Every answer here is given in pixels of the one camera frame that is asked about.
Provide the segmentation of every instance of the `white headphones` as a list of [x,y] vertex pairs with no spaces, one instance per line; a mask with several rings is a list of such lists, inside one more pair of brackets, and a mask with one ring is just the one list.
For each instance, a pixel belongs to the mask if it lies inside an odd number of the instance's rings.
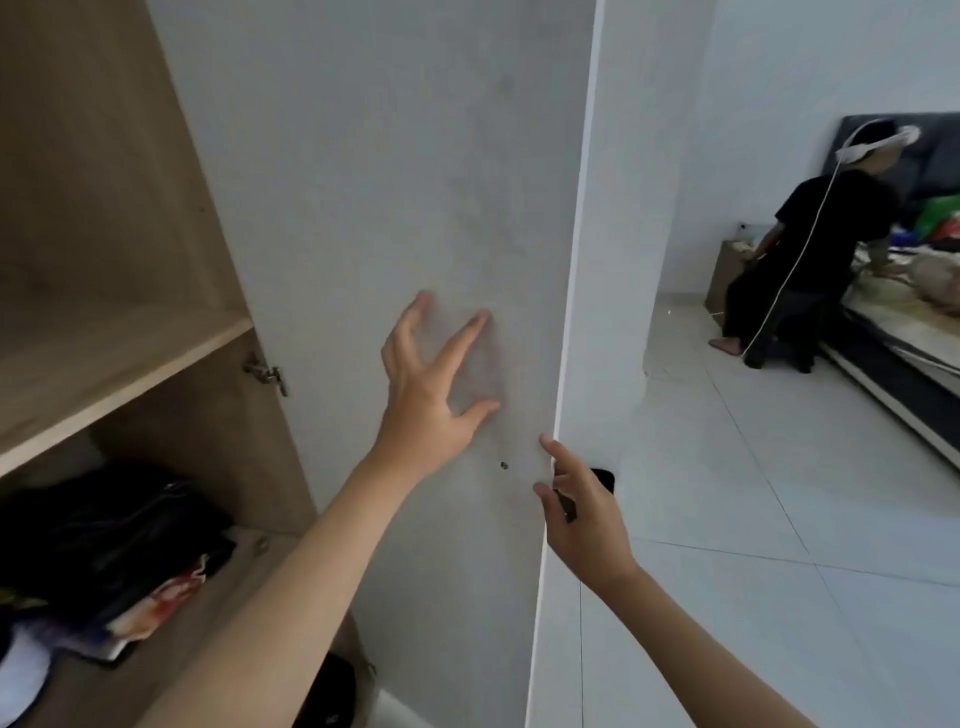
[[875,141],[872,144],[851,144],[855,136],[857,136],[871,124],[875,124],[878,121],[887,121],[887,119],[871,119],[866,124],[862,124],[853,130],[853,133],[847,137],[847,141],[845,141],[843,146],[837,150],[838,163],[851,164],[855,161],[860,161],[874,149],[890,146],[892,144],[900,144],[904,147],[908,147],[920,138],[920,127],[902,126],[893,136],[888,136],[886,139],[880,139],[880,141]]

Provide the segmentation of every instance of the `black shirt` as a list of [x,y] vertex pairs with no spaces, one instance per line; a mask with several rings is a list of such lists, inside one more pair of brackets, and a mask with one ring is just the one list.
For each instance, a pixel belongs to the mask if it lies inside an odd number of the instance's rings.
[[[780,240],[757,264],[779,287],[804,248],[817,210],[824,199],[829,175],[803,182],[777,212],[784,225]],[[889,184],[859,169],[837,175],[817,229],[788,288],[834,291],[846,285],[857,242],[880,240],[900,217],[900,199]]]

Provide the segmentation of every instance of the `bed frame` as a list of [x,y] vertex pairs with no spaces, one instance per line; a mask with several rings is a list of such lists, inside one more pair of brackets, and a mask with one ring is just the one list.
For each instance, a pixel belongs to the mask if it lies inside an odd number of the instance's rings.
[[[912,227],[922,200],[960,192],[960,112],[847,116],[830,145],[825,174],[833,172],[834,152],[853,130],[880,116],[923,131],[920,140],[907,147],[897,165],[884,175],[906,201],[901,222]],[[960,398],[904,361],[842,310],[825,330],[825,354],[960,470]]]

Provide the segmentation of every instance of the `grout line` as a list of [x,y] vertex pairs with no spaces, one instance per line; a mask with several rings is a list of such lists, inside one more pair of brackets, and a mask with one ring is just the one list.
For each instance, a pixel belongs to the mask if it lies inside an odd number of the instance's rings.
[[647,544],[660,544],[661,546],[676,546],[677,548],[693,548],[697,551],[709,551],[711,553],[726,553],[730,556],[745,556],[748,559],[764,559],[765,561],[782,561],[786,564],[802,564],[808,567],[820,569],[836,569],[838,571],[850,571],[851,573],[865,573],[870,576],[882,576],[885,579],[897,579],[898,581],[907,581],[912,584],[929,584],[936,587],[949,587],[951,589],[960,589],[960,583],[951,583],[948,581],[937,581],[936,579],[926,579],[919,576],[903,576],[897,573],[886,573],[884,571],[866,571],[863,569],[853,569],[851,567],[838,567],[833,564],[821,564],[818,561],[800,561],[799,559],[784,559],[781,556],[761,556],[756,553],[745,553],[744,551],[729,551],[725,548],[712,548],[710,546],[692,546],[690,544],[677,544],[673,541],[661,541],[660,539],[648,539],[643,536],[631,536],[632,540],[643,541]]
[[856,644],[856,648],[860,650],[860,655],[861,657],[863,657],[863,661],[867,665],[867,670],[870,671],[870,674],[873,675],[877,684],[881,688],[887,689],[886,691],[884,691],[884,701],[888,703],[890,702],[893,703],[893,706],[888,705],[887,708],[889,709],[891,707],[896,707],[897,712],[900,714],[900,717],[905,717],[906,710],[903,707],[900,701],[900,698],[897,697],[896,699],[891,699],[889,697],[889,691],[890,690],[895,691],[897,688],[896,682],[890,679],[890,676],[887,675],[886,671],[883,669],[883,664],[879,660],[874,658],[874,656],[870,653],[870,650],[867,649],[866,644],[864,644],[863,640],[860,639],[860,634],[859,632],[857,632],[856,627],[853,625],[852,618],[850,617],[850,615],[847,614],[846,610],[844,610],[844,608],[840,606],[840,602],[837,600],[836,595],[833,593],[833,590],[830,588],[830,585],[827,583],[827,578],[824,577],[824,573],[820,570],[820,566],[817,564],[815,564],[814,566],[816,567],[817,575],[820,576],[820,580],[824,584],[824,589],[827,590],[827,594],[830,596],[830,601],[832,601],[833,605],[837,608],[837,612],[840,615],[841,622],[847,628],[847,632],[850,633],[850,636],[853,637],[853,643]]
[[960,589],[960,583],[949,582],[949,581],[937,581],[936,579],[924,578],[921,576],[904,576],[903,574],[898,573],[887,573],[885,571],[867,571],[865,569],[854,569],[852,567],[837,567],[833,564],[819,564],[814,562],[814,566],[817,569],[836,569],[838,571],[850,571],[852,573],[866,573],[871,576],[883,576],[887,579],[897,579],[898,581],[909,581],[914,584],[931,584],[937,587],[951,587],[952,589]]
[[777,489],[774,487],[773,482],[767,476],[766,471],[763,470],[763,466],[760,464],[759,458],[756,457],[754,449],[750,445],[750,440],[747,439],[747,436],[743,433],[743,430],[740,429],[740,423],[733,416],[733,413],[730,410],[730,407],[727,405],[727,401],[723,398],[723,395],[720,393],[720,388],[717,387],[717,383],[713,380],[713,374],[710,373],[710,369],[707,364],[701,360],[700,365],[704,368],[704,372],[707,373],[707,379],[710,380],[710,384],[713,386],[713,391],[717,393],[717,397],[720,398],[720,401],[723,403],[724,409],[727,410],[727,414],[730,415],[730,419],[733,422],[733,426],[736,427],[736,431],[740,433],[740,439],[743,440],[744,446],[746,446],[747,451],[750,453],[750,456],[754,458],[754,463],[756,464],[756,469],[763,476],[763,479],[767,481],[767,485],[770,486],[771,493],[774,494],[774,498],[777,499],[777,503],[780,504],[780,510],[783,511],[783,515],[786,517],[787,522],[790,524],[790,527],[793,529],[794,534],[797,536],[797,541],[800,542],[800,545],[804,547],[804,551],[812,559],[813,556],[810,554],[810,549],[806,547],[803,537],[800,535],[800,531],[797,530],[797,526],[794,525],[793,519],[790,518],[790,514],[786,512],[786,508],[783,507],[783,501],[780,500],[780,494],[777,493]]
[[661,544],[662,546],[676,546],[678,548],[693,548],[697,551],[709,551],[711,553],[726,553],[730,556],[746,556],[748,559],[763,559],[764,561],[782,561],[786,564],[802,564],[807,567],[817,566],[812,561],[800,561],[799,559],[784,559],[779,556],[760,556],[755,553],[744,553],[743,551],[727,551],[724,548],[710,548],[709,546],[691,546],[690,544],[675,544],[672,541],[661,541],[659,539],[645,539],[642,536],[634,536],[638,541],[645,541],[648,544]]

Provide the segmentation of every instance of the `dark gray headboard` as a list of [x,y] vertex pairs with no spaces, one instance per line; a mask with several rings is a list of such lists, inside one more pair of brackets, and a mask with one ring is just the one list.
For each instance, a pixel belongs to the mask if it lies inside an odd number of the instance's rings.
[[836,150],[858,126],[879,117],[898,124],[913,124],[923,130],[920,141],[903,150],[903,157],[883,179],[892,184],[905,202],[902,222],[912,227],[923,200],[960,193],[960,111],[949,113],[874,113],[846,116],[830,145],[824,174],[836,165]]

